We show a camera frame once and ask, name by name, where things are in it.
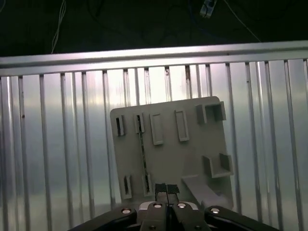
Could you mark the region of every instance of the silver bolt head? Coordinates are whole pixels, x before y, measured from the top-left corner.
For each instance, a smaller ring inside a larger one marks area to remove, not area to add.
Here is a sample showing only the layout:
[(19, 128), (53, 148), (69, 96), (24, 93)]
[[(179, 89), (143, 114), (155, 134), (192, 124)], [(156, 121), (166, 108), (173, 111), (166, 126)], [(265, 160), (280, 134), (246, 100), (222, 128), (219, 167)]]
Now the silver bolt head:
[(123, 214), (128, 214), (128, 213), (130, 213), (130, 209), (128, 209), (128, 208), (123, 209), (123, 210), (122, 210), (122, 213), (123, 213)]
[(185, 208), (185, 207), (186, 207), (186, 205), (185, 205), (185, 204), (183, 204), (183, 203), (179, 203), (179, 204), (178, 204), (178, 207), (179, 207), (179, 208)]
[(161, 204), (155, 204), (155, 205), (154, 205), (154, 208), (161, 208), (161, 207), (162, 207)]
[(220, 210), (218, 208), (212, 208), (211, 212), (214, 214), (218, 214), (220, 212)]

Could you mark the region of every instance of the plastic part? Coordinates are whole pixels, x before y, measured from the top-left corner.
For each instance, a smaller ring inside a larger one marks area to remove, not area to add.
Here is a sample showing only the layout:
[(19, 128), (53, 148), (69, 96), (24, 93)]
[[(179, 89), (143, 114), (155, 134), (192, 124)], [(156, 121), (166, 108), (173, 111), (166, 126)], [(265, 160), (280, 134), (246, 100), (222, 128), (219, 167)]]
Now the plastic part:
[[(206, 124), (198, 123), (198, 105), (204, 109), (201, 115), (205, 116)], [(199, 176), (204, 189), (216, 192), (215, 187), (219, 187), (217, 195), (223, 195), (222, 198), (232, 205), (228, 177), (232, 170), (230, 167), (227, 171), (231, 159), (226, 154), (223, 105), (217, 97), (206, 97), (112, 110), (118, 177), (122, 182), (125, 176), (131, 176), (132, 197), (126, 199), (127, 190), (120, 187), (122, 202), (140, 204), (154, 200), (154, 185), (161, 183), (177, 185), (180, 201), (194, 201), (191, 192), (194, 190), (189, 189), (182, 178)], [(123, 116), (125, 122), (125, 136), (122, 137), (116, 129), (119, 116)], [(210, 160), (208, 167), (204, 164), (204, 156)]]
[[(232, 208), (232, 203), (229, 202), (224, 194), (218, 195), (206, 183), (205, 179), (201, 176), (183, 177), (182, 181), (187, 186), (194, 199), (198, 202), (203, 209), (219, 205), (225, 208)], [(224, 184), (220, 184), (221, 191), (227, 191), (228, 188)]]
[(232, 160), (230, 155), (219, 154), (219, 159), (203, 156), (205, 172), (211, 178), (233, 175)]

